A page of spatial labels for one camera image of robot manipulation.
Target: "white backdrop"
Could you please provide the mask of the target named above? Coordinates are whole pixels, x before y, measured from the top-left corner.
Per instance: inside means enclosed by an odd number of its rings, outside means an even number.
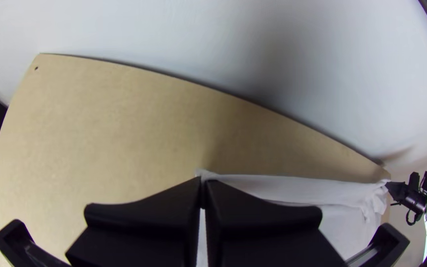
[[[427,156],[417,0],[0,0],[2,103],[40,52],[214,86],[391,165]]]

